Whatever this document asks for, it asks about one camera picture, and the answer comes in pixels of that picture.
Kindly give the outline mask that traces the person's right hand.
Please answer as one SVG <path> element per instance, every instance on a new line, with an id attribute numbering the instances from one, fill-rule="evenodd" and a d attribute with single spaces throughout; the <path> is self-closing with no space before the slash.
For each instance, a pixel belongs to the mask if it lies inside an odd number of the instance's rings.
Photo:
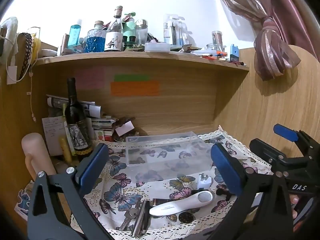
<path id="1" fill-rule="evenodd" d="M 295 210 L 295 206 L 299 202 L 299 197 L 295 194 L 290 195 L 291 209 L 292 209 L 292 217 L 295 219 L 297 217 L 297 211 Z"/>

